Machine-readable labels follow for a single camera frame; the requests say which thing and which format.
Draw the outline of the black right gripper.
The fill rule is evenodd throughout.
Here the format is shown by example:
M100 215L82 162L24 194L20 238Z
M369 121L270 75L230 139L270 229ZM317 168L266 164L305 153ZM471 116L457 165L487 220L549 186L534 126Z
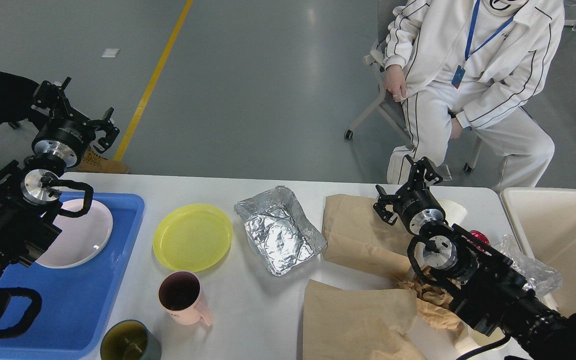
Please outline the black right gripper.
M411 155L405 155L404 159L409 162L410 169L403 189L388 194L382 185L375 185L378 195L373 209L389 226L400 218L409 233L420 235L429 223L446 223L445 210L430 191L431 185L442 183L444 177L427 157L415 161Z

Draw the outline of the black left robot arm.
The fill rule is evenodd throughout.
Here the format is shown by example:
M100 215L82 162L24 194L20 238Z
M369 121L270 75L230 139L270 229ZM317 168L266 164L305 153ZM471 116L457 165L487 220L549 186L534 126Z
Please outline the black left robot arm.
M73 108L62 84L44 80L34 92L30 107L43 110L46 125L32 142L33 154L24 166L11 161L0 169L0 278L7 266L29 267L62 232L57 216L80 218L92 206L94 189L87 183L64 179L67 169L82 162L87 148L103 153L114 144L119 128L110 107L92 120ZM0 287L0 339L20 337L42 309L38 291Z

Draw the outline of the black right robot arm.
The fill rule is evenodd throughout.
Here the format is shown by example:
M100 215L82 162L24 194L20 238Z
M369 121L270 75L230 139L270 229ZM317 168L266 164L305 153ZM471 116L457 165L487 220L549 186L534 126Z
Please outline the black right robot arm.
M412 236L406 250L415 275L423 283L452 296L449 310L485 336L503 332L501 340L461 355L462 360L495 349L514 339L534 360L576 360L576 313L561 315L524 289L525 276L512 260L457 224L430 191L440 183L426 157L409 155L410 173L394 194L382 186L373 208L389 225L401 220Z

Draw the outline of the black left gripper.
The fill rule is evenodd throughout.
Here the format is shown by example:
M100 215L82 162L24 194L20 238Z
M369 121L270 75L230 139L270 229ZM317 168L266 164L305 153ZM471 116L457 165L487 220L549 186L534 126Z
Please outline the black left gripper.
M32 141L35 155L52 155L64 161L66 168L77 167L91 146L99 154L114 145L121 130L114 124L114 107L109 107L100 119L87 120L87 129L74 120L66 88L72 78L52 83L44 80L35 90L31 109L53 118L44 125Z

